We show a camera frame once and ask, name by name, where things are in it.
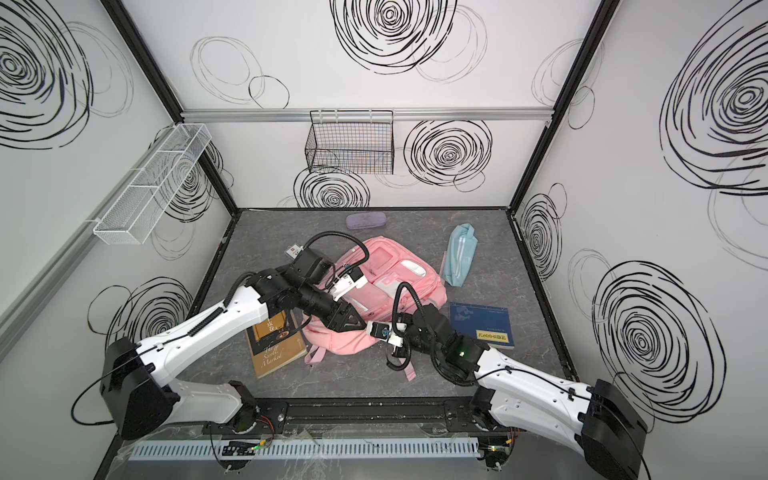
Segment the pink student backpack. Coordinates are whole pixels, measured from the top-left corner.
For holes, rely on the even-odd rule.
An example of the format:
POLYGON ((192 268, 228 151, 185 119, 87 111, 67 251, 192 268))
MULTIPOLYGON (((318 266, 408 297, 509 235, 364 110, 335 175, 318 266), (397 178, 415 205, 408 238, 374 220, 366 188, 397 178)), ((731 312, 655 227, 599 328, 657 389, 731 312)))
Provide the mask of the pink student backpack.
POLYGON ((310 343, 305 363, 315 365, 328 354, 349 356, 357 354, 380 341, 372 335, 372 329, 392 318, 393 305, 400 313, 412 314, 417 310, 415 300, 406 289, 400 299, 395 299, 397 287, 409 283, 424 306, 441 308, 447 301, 443 280, 437 271, 398 242, 386 237, 373 237, 364 241, 369 259, 361 271, 366 284, 350 288, 341 298, 352 305, 366 322, 365 330, 334 332, 314 318, 303 329, 310 343))

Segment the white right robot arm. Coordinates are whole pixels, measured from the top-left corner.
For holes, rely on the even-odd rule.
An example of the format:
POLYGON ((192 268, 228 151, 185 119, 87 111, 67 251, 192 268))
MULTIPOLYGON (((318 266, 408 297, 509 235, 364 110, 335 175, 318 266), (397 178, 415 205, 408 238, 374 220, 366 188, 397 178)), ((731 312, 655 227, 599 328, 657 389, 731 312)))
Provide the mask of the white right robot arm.
POLYGON ((472 387, 472 416, 481 428, 525 430, 581 454, 606 479, 637 479, 646 422, 621 390, 599 379, 580 383, 520 363, 488 343, 458 333, 434 306, 394 311, 397 355, 427 355, 446 381, 472 387))

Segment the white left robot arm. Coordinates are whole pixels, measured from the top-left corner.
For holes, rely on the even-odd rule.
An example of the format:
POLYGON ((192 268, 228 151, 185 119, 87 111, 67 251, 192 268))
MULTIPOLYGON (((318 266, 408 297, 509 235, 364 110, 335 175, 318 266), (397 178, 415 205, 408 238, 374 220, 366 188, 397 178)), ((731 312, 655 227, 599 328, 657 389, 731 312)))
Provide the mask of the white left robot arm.
POLYGON ((337 272, 324 290, 321 282, 332 266, 305 248, 287 265, 243 273, 223 300, 165 332, 138 342, 121 338, 109 345, 99 392, 118 435, 137 440, 161 426, 186 423, 250 432, 262 415, 242 383, 191 383, 178 376, 234 335, 294 309, 334 332, 365 329, 363 318, 344 298, 367 284, 362 264, 337 272))

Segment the flat clear lead refill box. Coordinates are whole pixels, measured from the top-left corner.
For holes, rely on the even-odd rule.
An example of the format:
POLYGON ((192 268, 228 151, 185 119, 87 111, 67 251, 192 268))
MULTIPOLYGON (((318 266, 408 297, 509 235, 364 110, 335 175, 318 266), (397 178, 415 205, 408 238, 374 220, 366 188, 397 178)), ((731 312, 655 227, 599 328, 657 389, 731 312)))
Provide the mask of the flat clear lead refill box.
POLYGON ((294 244, 290 247, 288 247, 285 251, 285 253, 291 258, 296 259, 298 255, 303 251, 303 247, 301 245, 294 244))

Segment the blue book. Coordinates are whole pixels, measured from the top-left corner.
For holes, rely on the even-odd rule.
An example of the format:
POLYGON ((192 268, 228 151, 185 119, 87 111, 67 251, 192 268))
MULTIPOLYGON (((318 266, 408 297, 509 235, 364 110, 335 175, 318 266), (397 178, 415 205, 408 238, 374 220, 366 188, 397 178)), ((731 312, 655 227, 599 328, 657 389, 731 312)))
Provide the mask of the blue book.
POLYGON ((450 323, 459 333, 496 348, 515 346, 507 308, 451 302, 449 310, 450 323))

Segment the brown book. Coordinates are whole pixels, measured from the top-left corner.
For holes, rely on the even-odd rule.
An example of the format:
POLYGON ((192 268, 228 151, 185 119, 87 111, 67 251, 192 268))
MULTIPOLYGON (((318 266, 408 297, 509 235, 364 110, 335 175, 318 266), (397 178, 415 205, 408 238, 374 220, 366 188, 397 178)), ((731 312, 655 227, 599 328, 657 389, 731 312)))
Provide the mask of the brown book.
POLYGON ((298 329, 301 319, 301 315, 286 310, 246 329, 257 378, 264 378, 307 354, 304 337, 298 329))

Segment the purple fabric glasses case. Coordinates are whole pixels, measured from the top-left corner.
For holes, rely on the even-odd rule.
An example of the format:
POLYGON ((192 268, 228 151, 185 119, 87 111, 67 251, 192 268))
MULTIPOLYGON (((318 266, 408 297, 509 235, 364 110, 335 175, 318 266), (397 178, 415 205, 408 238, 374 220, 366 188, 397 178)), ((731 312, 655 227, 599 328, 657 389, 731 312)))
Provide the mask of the purple fabric glasses case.
POLYGON ((345 224, 352 231, 379 228, 387 224, 387 215, 384 212, 352 213, 346 217, 345 224))

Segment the teal pencil pouch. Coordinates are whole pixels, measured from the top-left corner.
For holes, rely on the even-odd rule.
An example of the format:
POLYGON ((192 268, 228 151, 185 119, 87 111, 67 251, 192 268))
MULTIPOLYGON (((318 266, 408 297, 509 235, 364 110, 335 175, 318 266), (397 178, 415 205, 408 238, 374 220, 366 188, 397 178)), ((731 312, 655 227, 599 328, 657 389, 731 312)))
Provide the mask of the teal pencil pouch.
POLYGON ((469 275, 478 240, 469 223, 458 225, 450 234, 442 269, 443 280, 453 287, 461 287, 469 275))

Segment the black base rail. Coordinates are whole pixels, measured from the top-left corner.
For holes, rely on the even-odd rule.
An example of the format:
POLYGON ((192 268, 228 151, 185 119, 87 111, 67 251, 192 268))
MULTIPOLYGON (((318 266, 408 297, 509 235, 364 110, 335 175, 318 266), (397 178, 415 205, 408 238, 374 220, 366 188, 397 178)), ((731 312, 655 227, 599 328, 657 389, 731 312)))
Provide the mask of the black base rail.
POLYGON ((257 412, 245 421, 183 420, 203 426, 204 433, 234 437, 282 434, 299 425, 436 424, 447 431, 500 436, 511 428, 537 432, 570 429, 566 438, 581 431, 587 410, 574 401, 568 410, 536 408, 521 400, 491 403, 488 393, 472 397, 260 399, 257 412))

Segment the white mesh wall shelf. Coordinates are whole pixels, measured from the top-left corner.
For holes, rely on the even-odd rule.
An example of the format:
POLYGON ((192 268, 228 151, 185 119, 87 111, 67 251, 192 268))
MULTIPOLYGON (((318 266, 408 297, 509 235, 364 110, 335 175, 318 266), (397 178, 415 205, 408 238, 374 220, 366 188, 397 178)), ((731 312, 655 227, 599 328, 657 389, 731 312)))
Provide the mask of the white mesh wall shelf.
POLYGON ((156 139, 130 182, 96 222, 108 245, 141 245, 165 217, 192 223, 210 206, 211 183, 198 165, 211 142, 203 124, 177 124, 156 139))

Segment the aluminium wall rail back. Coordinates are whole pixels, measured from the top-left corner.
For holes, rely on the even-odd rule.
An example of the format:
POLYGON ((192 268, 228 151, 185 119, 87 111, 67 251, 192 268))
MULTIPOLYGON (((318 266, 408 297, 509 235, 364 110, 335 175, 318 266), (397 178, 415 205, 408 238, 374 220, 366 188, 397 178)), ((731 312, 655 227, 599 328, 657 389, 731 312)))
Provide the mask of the aluminium wall rail back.
POLYGON ((369 122, 369 121, 549 121, 551 107, 395 107, 385 108, 285 108, 285 109, 198 109, 181 113, 182 119, 198 123, 263 122, 369 122))

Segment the aluminium wall rail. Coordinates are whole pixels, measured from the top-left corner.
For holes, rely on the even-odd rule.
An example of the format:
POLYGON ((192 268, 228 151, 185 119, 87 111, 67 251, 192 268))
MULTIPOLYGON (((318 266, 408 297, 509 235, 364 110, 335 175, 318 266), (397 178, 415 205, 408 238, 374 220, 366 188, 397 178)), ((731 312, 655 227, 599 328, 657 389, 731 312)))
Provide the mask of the aluminium wall rail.
POLYGON ((181 113, 182 119, 198 123, 263 122, 369 122, 369 121, 549 121, 551 107, 395 107, 385 108, 285 108, 285 109, 198 109, 181 113))
POLYGON ((46 308, 62 285, 72 275, 96 243, 93 228, 106 215, 110 207, 131 184, 132 179, 145 168, 152 151, 170 137, 179 123, 158 131, 155 140, 128 170, 109 194, 87 215, 74 233, 56 251, 32 281, 1 314, 1 361, 12 352, 32 323, 46 308))

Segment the aluminium wall rail left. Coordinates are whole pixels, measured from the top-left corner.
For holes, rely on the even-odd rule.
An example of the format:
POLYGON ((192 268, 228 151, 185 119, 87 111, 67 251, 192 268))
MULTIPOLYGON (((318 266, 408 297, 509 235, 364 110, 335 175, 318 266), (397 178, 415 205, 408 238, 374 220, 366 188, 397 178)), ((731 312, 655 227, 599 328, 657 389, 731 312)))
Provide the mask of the aluminium wall rail left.
POLYGON ((46 308, 62 285, 72 275, 96 243, 93 228, 106 215, 110 207, 131 184, 132 179, 145 168, 152 151, 170 137, 179 123, 158 131, 155 140, 128 170, 109 194, 87 215, 74 233, 56 251, 32 281, 1 314, 1 361, 12 352, 32 323, 46 308))

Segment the black aluminium frame post left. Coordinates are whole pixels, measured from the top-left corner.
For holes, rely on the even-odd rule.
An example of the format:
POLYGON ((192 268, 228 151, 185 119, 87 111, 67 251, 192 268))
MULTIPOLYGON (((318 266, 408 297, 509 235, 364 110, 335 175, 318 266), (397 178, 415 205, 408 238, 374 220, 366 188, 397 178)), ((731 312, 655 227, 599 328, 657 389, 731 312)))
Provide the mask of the black aluminium frame post left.
MULTIPOLYGON (((183 123, 184 119, 182 114, 184 113, 184 110, 181 103, 161 72, 159 65, 154 59, 123 2, 120 0, 101 0, 100 3, 123 41, 128 46, 131 54, 142 70, 144 77, 149 82, 171 120, 174 123, 183 123)), ((227 212, 231 217, 238 218, 240 209, 236 206, 229 188, 224 185, 218 170, 214 167, 212 157, 207 153, 203 153, 200 163, 202 164, 202 170, 206 175, 206 178, 213 186, 214 191, 218 194, 227 212)))

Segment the black frame post right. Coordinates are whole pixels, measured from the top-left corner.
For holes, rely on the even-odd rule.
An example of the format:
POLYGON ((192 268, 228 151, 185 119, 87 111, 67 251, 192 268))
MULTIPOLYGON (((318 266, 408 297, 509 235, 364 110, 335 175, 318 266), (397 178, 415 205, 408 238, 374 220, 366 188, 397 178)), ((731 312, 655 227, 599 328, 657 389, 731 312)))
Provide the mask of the black frame post right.
POLYGON ((542 130, 509 204, 508 211, 511 215, 516 214, 520 210, 524 196, 531 186, 619 6, 619 0, 603 0, 599 3, 581 46, 577 51, 577 55, 568 71, 568 75, 565 77, 564 84, 556 98, 551 120, 542 130))

